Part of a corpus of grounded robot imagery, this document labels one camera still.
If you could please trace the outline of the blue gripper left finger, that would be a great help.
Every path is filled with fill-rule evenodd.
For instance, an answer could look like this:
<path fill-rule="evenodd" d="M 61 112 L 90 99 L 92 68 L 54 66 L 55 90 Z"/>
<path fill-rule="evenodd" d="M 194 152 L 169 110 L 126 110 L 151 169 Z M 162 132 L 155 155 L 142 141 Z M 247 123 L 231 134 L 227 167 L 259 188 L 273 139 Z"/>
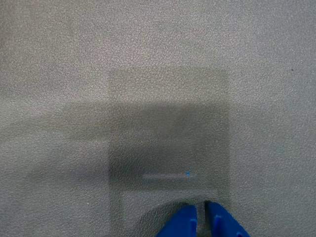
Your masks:
<path fill-rule="evenodd" d="M 196 237 L 197 223 L 196 207 L 185 205 L 165 223 L 157 237 Z"/>

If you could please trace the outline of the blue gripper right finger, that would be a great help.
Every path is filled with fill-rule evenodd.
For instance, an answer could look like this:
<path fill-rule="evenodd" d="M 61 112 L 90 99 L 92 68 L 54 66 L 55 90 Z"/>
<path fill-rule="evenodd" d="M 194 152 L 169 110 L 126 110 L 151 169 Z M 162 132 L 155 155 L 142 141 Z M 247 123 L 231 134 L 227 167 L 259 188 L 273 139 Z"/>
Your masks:
<path fill-rule="evenodd" d="M 206 206 L 212 237 L 250 237 L 243 226 L 221 204 L 209 202 Z"/>

